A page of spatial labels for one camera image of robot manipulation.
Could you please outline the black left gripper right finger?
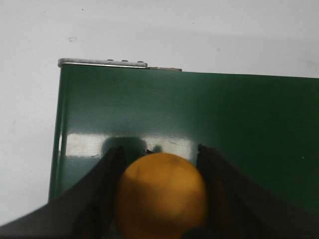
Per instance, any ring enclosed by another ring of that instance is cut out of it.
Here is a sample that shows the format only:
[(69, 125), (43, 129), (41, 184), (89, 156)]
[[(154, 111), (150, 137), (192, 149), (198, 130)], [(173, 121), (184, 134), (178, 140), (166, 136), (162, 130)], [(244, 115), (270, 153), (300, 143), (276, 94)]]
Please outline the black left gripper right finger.
[(196, 168), (209, 198), (207, 227), (217, 239), (317, 239), (319, 218), (267, 192), (215, 148), (198, 146)]

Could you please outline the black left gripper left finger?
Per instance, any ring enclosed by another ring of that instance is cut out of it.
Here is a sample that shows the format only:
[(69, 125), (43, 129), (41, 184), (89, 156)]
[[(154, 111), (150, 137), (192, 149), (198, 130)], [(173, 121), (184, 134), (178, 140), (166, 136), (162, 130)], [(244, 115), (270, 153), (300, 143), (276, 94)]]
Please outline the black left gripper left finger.
[(101, 239), (113, 219), (123, 147), (113, 147), (74, 186), (34, 212), (1, 226), (2, 239)]

